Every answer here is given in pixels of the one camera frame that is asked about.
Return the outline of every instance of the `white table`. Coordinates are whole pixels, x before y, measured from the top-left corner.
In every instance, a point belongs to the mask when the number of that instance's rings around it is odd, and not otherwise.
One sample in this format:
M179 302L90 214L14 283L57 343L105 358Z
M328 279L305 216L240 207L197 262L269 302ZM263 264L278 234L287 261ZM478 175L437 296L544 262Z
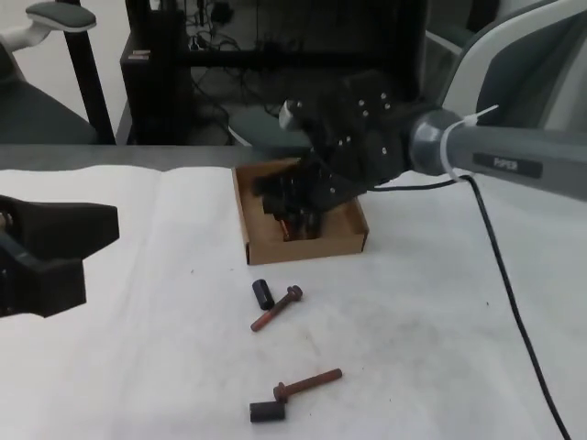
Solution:
M587 438L587 205L481 182L553 397ZM467 185L362 197L360 256L253 268L228 170L4 171L0 188L116 204L122 233L86 260L85 306L0 321L0 438L559 438ZM305 297L252 334L257 278ZM277 382L332 368L287 421L249 423Z

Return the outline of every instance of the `cardboard box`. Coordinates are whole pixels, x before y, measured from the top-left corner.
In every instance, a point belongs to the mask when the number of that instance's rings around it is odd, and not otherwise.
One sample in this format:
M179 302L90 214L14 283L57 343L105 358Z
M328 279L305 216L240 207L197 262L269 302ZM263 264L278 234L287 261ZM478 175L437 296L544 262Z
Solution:
M290 159L278 160L246 165L232 171L247 264L317 259L362 252L369 228L356 199L325 214L320 238L283 241L279 223L273 215L263 213L261 198L255 197L250 187L255 177L271 174L292 163Z

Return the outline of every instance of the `black nut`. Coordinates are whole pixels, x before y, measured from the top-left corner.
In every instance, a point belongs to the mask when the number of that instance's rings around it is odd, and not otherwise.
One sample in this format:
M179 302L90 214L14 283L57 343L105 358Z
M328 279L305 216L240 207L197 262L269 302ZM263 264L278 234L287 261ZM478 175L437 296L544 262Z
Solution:
M250 422L275 422L285 419L285 403L282 401L260 401L249 404Z
M256 280L253 282L253 291L257 297L257 303L261 310L270 310L275 305L275 301L271 296L271 291L265 280Z

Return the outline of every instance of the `rusty bolt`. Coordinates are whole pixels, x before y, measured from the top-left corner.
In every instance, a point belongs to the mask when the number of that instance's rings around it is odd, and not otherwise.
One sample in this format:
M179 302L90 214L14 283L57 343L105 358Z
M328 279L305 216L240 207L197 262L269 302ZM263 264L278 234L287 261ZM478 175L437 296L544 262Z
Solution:
M281 298L271 310L268 310L261 317L255 321L253 324L250 325L250 329L253 332L258 332L267 325L275 316L280 314L282 310L287 307L289 303L293 303L294 301L300 301L302 299L302 289L298 286L291 286L287 288L287 293L283 298Z
M318 374L313 378L300 380L292 385L285 386L283 385L283 382L279 382L279 385L273 388L273 396L275 396L277 402L287 402L287 399L292 394L310 390L340 378L342 378L342 371L340 368L337 368L327 371L326 373Z

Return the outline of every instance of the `white cable tie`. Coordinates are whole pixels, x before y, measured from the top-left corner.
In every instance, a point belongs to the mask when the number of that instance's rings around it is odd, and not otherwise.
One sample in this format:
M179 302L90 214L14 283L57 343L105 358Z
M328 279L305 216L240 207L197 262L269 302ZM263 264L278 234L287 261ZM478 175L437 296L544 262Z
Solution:
M489 108L486 108L485 110L482 110L479 113L465 116L460 121L457 121L454 124L452 124L451 126L449 126L446 130L444 130L444 133L442 133L442 137L440 138L440 162L442 163L442 168L444 169L444 171L450 176L450 178L453 181L462 182L462 179L457 175L457 173L454 171L454 169L452 168L452 166L450 165L450 162L449 162L448 149L449 149L450 133L452 132L452 130L454 130L458 126L462 126L462 125L464 125L466 127L475 127L481 116L483 116L489 112L492 112L497 107L499 107L499 105L493 105Z

